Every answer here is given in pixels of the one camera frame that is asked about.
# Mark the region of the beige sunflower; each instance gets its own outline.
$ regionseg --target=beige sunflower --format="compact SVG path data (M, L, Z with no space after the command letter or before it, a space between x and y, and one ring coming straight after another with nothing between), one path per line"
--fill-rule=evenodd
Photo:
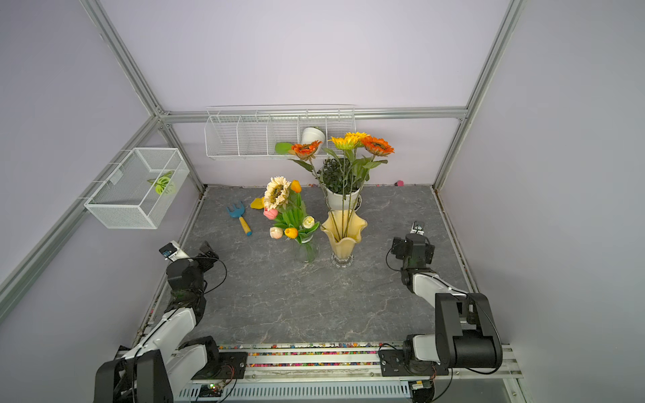
M284 204L286 198L289 197L289 186L291 186L291 182L282 176L271 178L264 193L264 208L272 210Z

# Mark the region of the white mesh basket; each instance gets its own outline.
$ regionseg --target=white mesh basket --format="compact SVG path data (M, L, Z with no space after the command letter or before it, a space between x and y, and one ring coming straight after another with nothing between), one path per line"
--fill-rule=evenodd
M155 230L188 173L177 148L134 148L85 208L107 228Z
M307 110L304 113L272 113L250 111L231 113L208 111L204 127L206 154L211 159L282 159L290 155L276 155L275 144L300 143L307 127L316 127L326 136L329 147L337 151L332 137L344 137L356 131L353 109L335 112Z

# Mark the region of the glass vase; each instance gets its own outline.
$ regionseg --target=glass vase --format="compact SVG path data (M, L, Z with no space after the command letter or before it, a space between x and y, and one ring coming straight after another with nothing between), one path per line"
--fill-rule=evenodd
M318 257L318 242L314 239L314 234L315 232L312 232L308 238L302 240L302 243L296 240L291 242L295 261L311 263Z
M354 246L362 241L361 231L367 227L367 221L360 218L353 210L334 210L328 214L327 221L322 224L322 232L327 234L332 246L332 262L338 268L350 266L354 261L352 252ZM341 238L342 225L347 223L346 237Z

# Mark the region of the tulip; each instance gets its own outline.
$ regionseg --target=tulip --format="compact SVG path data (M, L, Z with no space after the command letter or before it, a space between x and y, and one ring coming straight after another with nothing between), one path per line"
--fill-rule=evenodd
M295 228L287 228L286 230L284 230L284 234L287 237L294 239L298 236L298 230L296 230Z
M280 239L282 238L283 231L282 231L282 228L271 227L271 229L269 230L269 234L273 239Z
M275 220L275 218L278 216L278 211L275 208L272 208L271 210L267 210L265 208L264 216L270 220Z
M300 193L303 188L300 186L300 182L293 181L291 182L291 190L293 190L295 193Z
M316 223L316 220L314 220L311 215L308 215L303 220L303 227L305 227L306 229L309 229L309 228L313 227L313 225L315 223Z

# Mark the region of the yellow vase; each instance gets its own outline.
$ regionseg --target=yellow vase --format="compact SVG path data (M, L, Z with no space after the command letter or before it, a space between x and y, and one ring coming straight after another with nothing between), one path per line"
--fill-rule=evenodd
M330 211L327 221L321 226L322 232L327 234L329 243L332 245L333 262L338 267L347 267L352 264L354 246L360 243L362 240L361 231L367 227L367 221L360 218L355 211L351 210L351 212L347 236L342 239L340 239L339 233L343 232L343 224L347 226L350 210Z

